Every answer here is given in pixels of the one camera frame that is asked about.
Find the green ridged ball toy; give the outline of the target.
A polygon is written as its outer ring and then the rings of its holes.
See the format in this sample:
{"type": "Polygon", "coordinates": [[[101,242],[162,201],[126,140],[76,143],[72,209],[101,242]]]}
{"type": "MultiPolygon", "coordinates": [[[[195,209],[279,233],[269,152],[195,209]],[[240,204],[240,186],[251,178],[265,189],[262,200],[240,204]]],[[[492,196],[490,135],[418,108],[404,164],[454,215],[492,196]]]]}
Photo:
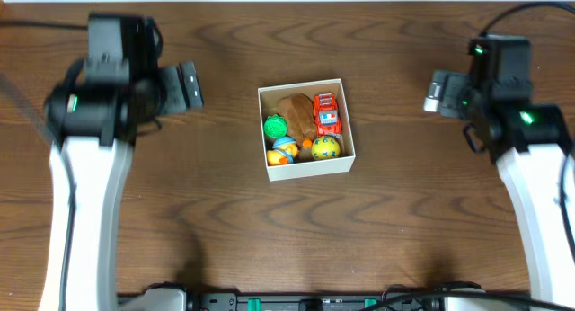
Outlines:
{"type": "Polygon", "coordinates": [[[274,114],[265,120],[263,130],[269,138],[282,138],[288,133],[288,124],[284,117],[274,114]]]}

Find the brown plush toy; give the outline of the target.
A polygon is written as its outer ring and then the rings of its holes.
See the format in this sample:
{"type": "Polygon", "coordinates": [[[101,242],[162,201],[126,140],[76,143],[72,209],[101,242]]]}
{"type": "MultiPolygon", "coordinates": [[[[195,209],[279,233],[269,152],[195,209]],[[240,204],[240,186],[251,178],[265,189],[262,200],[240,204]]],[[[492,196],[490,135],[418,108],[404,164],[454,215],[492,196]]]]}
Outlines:
{"type": "Polygon", "coordinates": [[[311,100],[302,93],[292,93],[279,101],[277,111],[287,123],[287,134],[300,147],[311,147],[316,138],[314,109],[311,100]]]}

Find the yellow blue duck toy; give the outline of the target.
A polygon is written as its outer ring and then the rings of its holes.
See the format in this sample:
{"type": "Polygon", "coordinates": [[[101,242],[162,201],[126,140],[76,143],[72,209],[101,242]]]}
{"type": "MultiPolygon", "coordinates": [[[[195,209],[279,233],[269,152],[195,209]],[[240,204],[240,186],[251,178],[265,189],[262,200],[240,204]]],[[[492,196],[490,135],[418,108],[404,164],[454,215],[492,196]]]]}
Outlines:
{"type": "Polygon", "coordinates": [[[292,137],[278,138],[266,153],[267,163],[270,166],[293,164],[298,154],[299,148],[292,137]]]}

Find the red toy fire truck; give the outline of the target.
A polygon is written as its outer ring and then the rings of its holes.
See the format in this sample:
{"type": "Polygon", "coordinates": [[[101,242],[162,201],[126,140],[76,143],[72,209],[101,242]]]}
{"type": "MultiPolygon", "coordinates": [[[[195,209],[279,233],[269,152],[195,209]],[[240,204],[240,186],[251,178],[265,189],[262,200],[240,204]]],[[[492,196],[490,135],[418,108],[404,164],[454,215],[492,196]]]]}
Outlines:
{"type": "Polygon", "coordinates": [[[336,136],[341,133],[341,117],[334,93],[320,93],[314,97],[314,123],[318,136],[336,136]]]}

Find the white cardboard box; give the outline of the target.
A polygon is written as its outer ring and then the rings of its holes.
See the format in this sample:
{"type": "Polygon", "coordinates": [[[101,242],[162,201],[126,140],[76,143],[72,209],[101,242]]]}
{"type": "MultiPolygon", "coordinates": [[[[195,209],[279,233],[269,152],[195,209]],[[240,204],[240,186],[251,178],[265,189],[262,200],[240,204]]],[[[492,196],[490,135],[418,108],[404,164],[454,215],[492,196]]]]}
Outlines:
{"type": "Polygon", "coordinates": [[[264,157],[264,164],[269,180],[283,181],[310,176],[318,176],[331,173],[349,172],[356,158],[354,139],[349,121],[349,111],[347,99],[344,92],[343,83],[340,79],[320,80],[313,82],[283,84],[276,86],[261,87],[258,89],[258,100],[260,109],[261,140],[263,154],[271,149],[271,139],[264,135],[264,120],[275,111],[278,102],[292,93],[303,93],[309,98],[319,93],[332,92],[335,94],[339,105],[339,113],[342,114],[342,136],[339,139],[341,145],[341,155],[337,158],[315,161],[310,155],[305,155],[301,162],[281,166],[269,166],[267,157],[264,157]]]}

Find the yellow ball with blue letters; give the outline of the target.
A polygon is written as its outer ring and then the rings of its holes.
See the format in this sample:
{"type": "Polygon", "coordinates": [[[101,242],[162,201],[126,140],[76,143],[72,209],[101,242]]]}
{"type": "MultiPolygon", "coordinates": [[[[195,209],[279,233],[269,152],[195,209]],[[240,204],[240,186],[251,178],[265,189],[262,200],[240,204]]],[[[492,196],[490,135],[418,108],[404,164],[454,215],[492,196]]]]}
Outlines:
{"type": "Polygon", "coordinates": [[[328,160],[340,156],[341,146],[333,136],[320,136],[313,141],[311,152],[314,160],[328,160]]]}

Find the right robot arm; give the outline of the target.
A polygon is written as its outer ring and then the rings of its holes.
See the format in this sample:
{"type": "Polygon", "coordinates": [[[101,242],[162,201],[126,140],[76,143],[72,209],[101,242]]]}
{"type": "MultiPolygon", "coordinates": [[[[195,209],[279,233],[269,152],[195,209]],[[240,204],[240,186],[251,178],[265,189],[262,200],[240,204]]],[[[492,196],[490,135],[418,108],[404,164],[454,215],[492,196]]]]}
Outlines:
{"type": "Polygon", "coordinates": [[[469,43],[468,73],[434,72],[424,111],[465,121],[512,201],[533,309],[574,308],[574,143],[561,110],[534,104],[531,43],[486,32],[469,43]]]}

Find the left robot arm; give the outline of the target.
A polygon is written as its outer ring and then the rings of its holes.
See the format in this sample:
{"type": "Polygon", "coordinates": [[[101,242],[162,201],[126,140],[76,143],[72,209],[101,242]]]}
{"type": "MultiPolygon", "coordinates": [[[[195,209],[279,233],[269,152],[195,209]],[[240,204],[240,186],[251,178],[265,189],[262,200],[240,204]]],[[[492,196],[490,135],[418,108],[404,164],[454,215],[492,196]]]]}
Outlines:
{"type": "Polygon", "coordinates": [[[149,17],[93,13],[88,55],[47,98],[53,212],[43,310],[188,310],[187,290],[159,284],[133,298],[115,289],[122,194],[139,127],[202,107],[192,62],[160,67],[149,17]]]}

